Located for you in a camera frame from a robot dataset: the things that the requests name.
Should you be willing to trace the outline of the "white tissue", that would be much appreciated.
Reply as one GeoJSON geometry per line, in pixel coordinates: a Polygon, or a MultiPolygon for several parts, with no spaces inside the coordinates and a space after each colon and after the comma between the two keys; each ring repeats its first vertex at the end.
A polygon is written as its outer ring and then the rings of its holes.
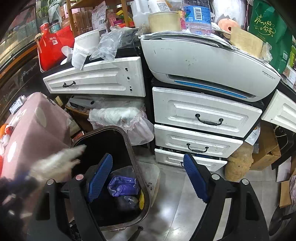
{"type": "Polygon", "coordinates": [[[62,149],[45,159],[39,160],[30,168],[28,176],[40,183],[49,179],[64,182],[69,179],[71,170],[80,163],[78,159],[86,149],[86,145],[62,149]]]}

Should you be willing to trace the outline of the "purple plastic bag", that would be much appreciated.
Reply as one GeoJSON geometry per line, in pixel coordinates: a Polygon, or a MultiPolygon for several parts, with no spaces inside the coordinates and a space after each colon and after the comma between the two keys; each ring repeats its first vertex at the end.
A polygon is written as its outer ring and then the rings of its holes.
{"type": "Polygon", "coordinates": [[[140,190],[136,178],[120,175],[113,176],[107,188],[113,197],[137,195],[140,190]]]}

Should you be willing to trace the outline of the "small clear plastic wrapper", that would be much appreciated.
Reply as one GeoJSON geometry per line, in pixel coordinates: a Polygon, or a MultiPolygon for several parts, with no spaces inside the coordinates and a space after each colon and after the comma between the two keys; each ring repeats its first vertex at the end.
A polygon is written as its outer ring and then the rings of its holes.
{"type": "Polygon", "coordinates": [[[120,198],[120,205],[123,209],[136,209],[139,200],[134,196],[122,196],[120,198]]]}

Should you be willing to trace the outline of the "yellow foam fruit net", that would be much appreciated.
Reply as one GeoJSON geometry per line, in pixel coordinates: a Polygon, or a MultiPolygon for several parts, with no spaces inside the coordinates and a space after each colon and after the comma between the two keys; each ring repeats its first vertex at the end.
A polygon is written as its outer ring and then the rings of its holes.
{"type": "Polygon", "coordinates": [[[139,197],[139,208],[140,208],[140,210],[144,209],[144,203],[145,203],[144,193],[141,190],[140,191],[140,197],[139,197]]]}

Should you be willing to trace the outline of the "orange peel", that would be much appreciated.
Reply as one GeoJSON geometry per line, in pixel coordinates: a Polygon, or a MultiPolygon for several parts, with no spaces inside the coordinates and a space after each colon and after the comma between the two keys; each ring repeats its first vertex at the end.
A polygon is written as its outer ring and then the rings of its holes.
{"type": "Polygon", "coordinates": [[[2,138],[2,136],[6,134],[5,130],[6,130],[6,126],[7,126],[7,125],[8,125],[8,124],[5,123],[5,124],[3,124],[3,125],[0,127],[0,138],[2,138]]]}

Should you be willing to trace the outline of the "green white toothpaste box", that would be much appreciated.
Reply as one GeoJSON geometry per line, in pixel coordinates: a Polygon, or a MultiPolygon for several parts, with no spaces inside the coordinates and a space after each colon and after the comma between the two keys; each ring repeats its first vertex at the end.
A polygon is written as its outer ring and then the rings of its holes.
{"type": "Polygon", "coordinates": [[[26,96],[22,95],[19,96],[16,101],[12,104],[12,106],[9,108],[9,111],[11,114],[15,114],[22,106],[23,104],[26,102],[26,96]]]}

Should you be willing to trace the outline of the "black trash bin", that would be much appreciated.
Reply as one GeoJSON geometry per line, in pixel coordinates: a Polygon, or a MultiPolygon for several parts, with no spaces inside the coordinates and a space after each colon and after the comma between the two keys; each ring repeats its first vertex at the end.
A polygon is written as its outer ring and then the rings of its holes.
{"type": "Polygon", "coordinates": [[[80,164],[72,176],[85,174],[105,156],[111,159],[111,170],[98,197],[87,185],[86,199],[96,223],[102,231],[127,228],[143,221],[151,207],[151,196],[139,168],[132,144],[125,131],[107,126],[86,133],[74,142],[85,145],[80,164]]]}

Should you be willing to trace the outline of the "brown burlap sack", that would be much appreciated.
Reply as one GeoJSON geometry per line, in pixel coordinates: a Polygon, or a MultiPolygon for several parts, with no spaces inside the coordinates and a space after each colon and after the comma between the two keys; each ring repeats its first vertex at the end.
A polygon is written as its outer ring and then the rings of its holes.
{"type": "Polygon", "coordinates": [[[225,178],[228,181],[239,181],[250,170],[253,163],[253,146],[244,142],[231,156],[225,166],[225,178]]]}

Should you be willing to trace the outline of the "pink polka dot tablecloth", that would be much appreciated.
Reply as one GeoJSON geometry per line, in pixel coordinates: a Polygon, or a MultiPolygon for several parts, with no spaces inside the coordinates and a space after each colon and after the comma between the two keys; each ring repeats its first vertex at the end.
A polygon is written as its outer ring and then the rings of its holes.
{"type": "Polygon", "coordinates": [[[1,177],[13,179],[71,145],[70,115],[41,92],[27,97],[9,122],[19,120],[3,154],[1,177]]]}

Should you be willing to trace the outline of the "cardboard box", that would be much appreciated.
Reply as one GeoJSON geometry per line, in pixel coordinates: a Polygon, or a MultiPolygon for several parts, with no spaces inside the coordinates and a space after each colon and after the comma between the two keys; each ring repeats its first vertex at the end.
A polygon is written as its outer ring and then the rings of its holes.
{"type": "Polygon", "coordinates": [[[258,153],[253,153],[251,170],[262,171],[281,157],[280,148],[271,123],[261,121],[258,153]]]}

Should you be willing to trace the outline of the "white drawer cabinet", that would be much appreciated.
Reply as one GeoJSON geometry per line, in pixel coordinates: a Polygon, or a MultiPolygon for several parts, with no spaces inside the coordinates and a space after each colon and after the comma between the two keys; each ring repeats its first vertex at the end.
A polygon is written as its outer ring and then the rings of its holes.
{"type": "Polygon", "coordinates": [[[204,93],[153,87],[156,161],[181,167],[184,154],[216,172],[244,142],[260,108],[204,93]]]}

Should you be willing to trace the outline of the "wooden railing counter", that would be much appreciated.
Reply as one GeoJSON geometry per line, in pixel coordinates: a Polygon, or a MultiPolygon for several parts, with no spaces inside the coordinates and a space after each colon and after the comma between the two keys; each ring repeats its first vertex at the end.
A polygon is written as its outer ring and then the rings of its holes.
{"type": "Polygon", "coordinates": [[[31,42],[14,54],[4,63],[4,65],[1,66],[1,78],[4,78],[8,74],[12,73],[14,69],[18,70],[22,64],[25,64],[35,56],[37,56],[37,44],[35,42],[31,42]]]}

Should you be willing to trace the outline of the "white side drawer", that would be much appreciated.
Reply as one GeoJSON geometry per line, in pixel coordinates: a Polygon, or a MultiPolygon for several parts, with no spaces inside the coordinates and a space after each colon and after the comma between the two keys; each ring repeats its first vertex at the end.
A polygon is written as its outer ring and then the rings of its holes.
{"type": "Polygon", "coordinates": [[[261,116],[263,121],[296,131],[296,105],[284,93],[276,90],[266,110],[261,116]]]}

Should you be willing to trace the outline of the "white plastic bag bundle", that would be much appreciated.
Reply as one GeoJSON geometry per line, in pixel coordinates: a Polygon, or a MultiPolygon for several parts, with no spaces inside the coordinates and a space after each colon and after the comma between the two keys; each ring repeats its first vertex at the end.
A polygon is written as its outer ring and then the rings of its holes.
{"type": "Polygon", "coordinates": [[[123,129],[133,146],[147,144],[154,139],[154,125],[147,119],[145,111],[136,107],[92,109],[88,121],[94,129],[103,126],[123,129]]]}

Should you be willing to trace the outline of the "white folded card stand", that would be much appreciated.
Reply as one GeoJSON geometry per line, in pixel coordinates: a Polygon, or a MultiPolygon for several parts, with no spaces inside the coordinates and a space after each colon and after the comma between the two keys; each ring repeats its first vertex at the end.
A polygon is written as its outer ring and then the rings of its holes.
{"type": "Polygon", "coordinates": [[[63,46],[61,48],[61,52],[63,53],[63,55],[66,57],[64,60],[62,60],[62,62],[60,63],[60,65],[64,65],[68,62],[71,62],[72,60],[72,55],[73,55],[73,48],[69,47],[69,46],[63,46]]]}

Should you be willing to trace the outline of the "red tote bag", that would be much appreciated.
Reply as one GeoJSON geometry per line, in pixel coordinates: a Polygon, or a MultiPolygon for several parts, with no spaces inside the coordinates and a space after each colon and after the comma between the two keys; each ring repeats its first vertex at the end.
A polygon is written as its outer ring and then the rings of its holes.
{"type": "Polygon", "coordinates": [[[35,36],[39,66],[41,72],[46,72],[60,63],[65,55],[62,53],[62,47],[73,48],[74,36],[70,26],[58,30],[55,33],[44,31],[35,36]]]}

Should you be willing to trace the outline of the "white desk drawer front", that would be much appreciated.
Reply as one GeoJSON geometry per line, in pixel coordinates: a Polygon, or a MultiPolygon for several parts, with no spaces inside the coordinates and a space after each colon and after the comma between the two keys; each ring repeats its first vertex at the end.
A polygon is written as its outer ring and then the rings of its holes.
{"type": "Polygon", "coordinates": [[[145,97],[144,75],[140,57],[96,61],[43,78],[50,93],[103,94],[145,97]]]}

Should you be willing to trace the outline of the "white paper cup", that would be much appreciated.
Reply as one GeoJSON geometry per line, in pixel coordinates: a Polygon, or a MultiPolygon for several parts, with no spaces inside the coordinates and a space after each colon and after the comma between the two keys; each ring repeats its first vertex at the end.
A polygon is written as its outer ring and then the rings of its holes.
{"type": "Polygon", "coordinates": [[[75,37],[72,66],[81,70],[88,56],[92,55],[100,42],[99,30],[92,30],[75,37]]]}

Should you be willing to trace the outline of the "white printer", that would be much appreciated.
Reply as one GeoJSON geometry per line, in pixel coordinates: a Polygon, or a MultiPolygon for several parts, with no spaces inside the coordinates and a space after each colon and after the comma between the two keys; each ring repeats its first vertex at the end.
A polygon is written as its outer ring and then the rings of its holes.
{"type": "Polygon", "coordinates": [[[256,102],[280,81],[268,63],[212,38],[165,32],[142,35],[140,42],[153,76],[167,84],[256,102]]]}

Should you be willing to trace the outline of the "clear plastic bag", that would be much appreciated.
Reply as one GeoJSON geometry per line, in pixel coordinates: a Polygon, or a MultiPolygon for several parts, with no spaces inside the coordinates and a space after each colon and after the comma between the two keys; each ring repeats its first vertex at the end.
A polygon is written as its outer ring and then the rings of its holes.
{"type": "Polygon", "coordinates": [[[90,56],[90,60],[103,59],[113,61],[119,48],[125,47],[132,42],[132,29],[128,27],[112,28],[110,32],[100,37],[98,46],[90,56]]]}

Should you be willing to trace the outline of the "wooden shelf rack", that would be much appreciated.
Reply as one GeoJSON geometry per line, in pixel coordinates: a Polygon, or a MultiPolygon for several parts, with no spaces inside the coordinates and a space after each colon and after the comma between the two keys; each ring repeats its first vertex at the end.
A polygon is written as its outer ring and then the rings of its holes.
{"type": "Polygon", "coordinates": [[[74,37],[91,30],[108,32],[110,27],[135,27],[133,1],[66,1],[65,14],[74,37]]]}

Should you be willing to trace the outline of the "green gift bag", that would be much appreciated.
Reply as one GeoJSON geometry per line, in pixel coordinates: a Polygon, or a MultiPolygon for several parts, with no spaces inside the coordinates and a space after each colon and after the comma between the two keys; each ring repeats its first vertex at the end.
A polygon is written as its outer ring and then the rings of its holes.
{"type": "Polygon", "coordinates": [[[248,32],[271,45],[270,65],[282,74],[292,48],[292,33],[274,7],[266,1],[253,1],[248,32]]]}

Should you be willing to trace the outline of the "blue label water bottle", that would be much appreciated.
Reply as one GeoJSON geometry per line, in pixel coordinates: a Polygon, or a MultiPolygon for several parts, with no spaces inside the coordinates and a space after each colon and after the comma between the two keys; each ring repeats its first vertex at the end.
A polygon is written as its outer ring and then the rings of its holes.
{"type": "Polygon", "coordinates": [[[211,34],[211,12],[208,0],[184,0],[185,24],[197,35],[211,34]]]}

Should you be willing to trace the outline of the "beige tape roll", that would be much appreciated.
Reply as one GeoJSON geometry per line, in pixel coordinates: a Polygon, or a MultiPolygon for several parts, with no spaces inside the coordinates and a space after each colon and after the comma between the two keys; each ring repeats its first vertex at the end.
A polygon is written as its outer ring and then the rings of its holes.
{"type": "Polygon", "coordinates": [[[176,11],[161,11],[148,16],[149,28],[152,33],[181,31],[181,20],[176,11]]]}

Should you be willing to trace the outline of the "white plastic jug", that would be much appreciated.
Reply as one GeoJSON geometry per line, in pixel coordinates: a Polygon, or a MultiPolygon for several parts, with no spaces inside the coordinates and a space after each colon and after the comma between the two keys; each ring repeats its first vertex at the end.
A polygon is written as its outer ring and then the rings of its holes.
{"type": "Polygon", "coordinates": [[[142,24],[149,26],[148,16],[150,14],[147,0],[134,0],[131,4],[133,22],[136,28],[142,24]]]}

